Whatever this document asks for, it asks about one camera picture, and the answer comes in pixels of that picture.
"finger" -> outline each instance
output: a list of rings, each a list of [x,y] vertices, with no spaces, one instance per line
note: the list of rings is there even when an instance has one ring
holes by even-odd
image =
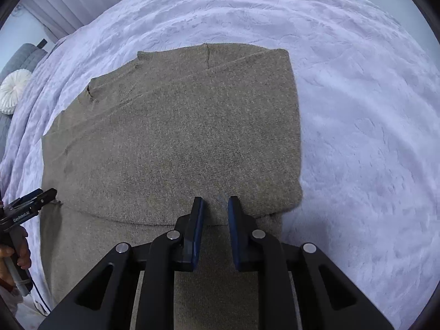
[[[17,264],[22,269],[29,269],[32,266],[32,261],[30,258],[19,258]]]
[[[0,244],[0,258],[10,257],[14,254],[14,249],[11,247]]]
[[[30,258],[30,250],[26,238],[24,238],[23,242],[21,242],[20,251],[18,255],[20,256],[20,258]]]
[[[22,226],[18,226],[18,227],[21,229],[21,232],[23,233],[24,238],[29,236],[25,227],[22,227]]]

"bed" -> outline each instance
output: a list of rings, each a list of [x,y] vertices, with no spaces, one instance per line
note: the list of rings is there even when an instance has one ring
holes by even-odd
[[[123,0],[60,40],[34,71],[0,164],[4,201],[40,187],[40,138],[92,77],[138,50],[226,42],[290,54],[304,197],[284,217],[283,240],[318,245],[407,330],[440,278],[440,72],[367,0]],[[32,276],[51,303],[38,218],[26,228]]]
[[[30,43],[23,44],[0,71],[0,85],[8,74],[18,70],[27,69],[33,72],[38,63],[47,52]],[[0,113],[0,155],[3,157],[6,146],[7,133],[9,131],[12,115]]]

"metal screw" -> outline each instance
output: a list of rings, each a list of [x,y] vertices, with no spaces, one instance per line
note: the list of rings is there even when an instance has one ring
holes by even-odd
[[[180,237],[180,232],[178,230],[171,230],[166,234],[166,236],[168,239],[177,239]]]
[[[262,238],[266,237],[266,233],[263,230],[254,230],[252,232],[252,236],[254,238],[262,239]]]
[[[118,253],[124,253],[128,251],[128,244],[127,243],[120,243],[116,246],[116,252]]]
[[[316,252],[316,246],[313,243],[306,243],[303,245],[303,250],[306,253],[312,254]]]

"gray cloth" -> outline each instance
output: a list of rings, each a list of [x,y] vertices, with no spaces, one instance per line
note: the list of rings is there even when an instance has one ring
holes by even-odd
[[[43,179],[56,183],[66,205],[158,225],[173,224],[195,195],[209,202],[210,224],[227,224],[224,210],[233,194],[254,216],[299,203],[298,101],[285,50],[253,54],[152,90],[142,83],[140,90],[103,115],[43,138],[45,164],[50,162]],[[60,145],[62,153],[53,154]]]
[[[117,243],[137,246],[172,229],[118,224],[54,204],[43,209],[40,224],[41,260],[56,302]],[[280,232],[281,214],[259,218],[257,224],[276,235]],[[194,273],[175,273],[175,329],[258,328],[257,275],[234,269],[228,233],[228,226],[204,228],[197,269]]]
[[[28,71],[33,72],[46,54],[47,52],[45,50],[37,48],[30,43],[23,44],[9,59],[0,72],[0,84],[8,74],[17,69],[27,69]]]
[[[175,328],[255,329],[257,282],[233,269],[226,204],[238,195],[278,235],[281,213],[271,214],[301,199],[288,53],[234,44],[139,53],[71,107],[43,138],[43,187],[63,202],[40,220],[55,299],[116,243],[152,241],[203,196],[212,226],[196,273],[176,276]]]

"human hand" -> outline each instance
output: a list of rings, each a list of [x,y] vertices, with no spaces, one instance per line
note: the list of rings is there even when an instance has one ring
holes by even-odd
[[[3,207],[3,202],[0,201],[0,207]],[[32,265],[32,262],[30,260],[30,250],[29,245],[26,240],[26,237],[28,236],[28,233],[26,230],[19,226],[18,227],[23,234],[23,241],[21,242],[21,245],[18,249],[18,260],[17,264],[22,269],[29,269]],[[6,264],[4,262],[4,258],[10,257],[14,254],[14,249],[8,246],[5,246],[4,244],[0,244],[0,279],[6,282],[7,284],[14,286],[15,282],[12,279],[12,276],[10,275]]]

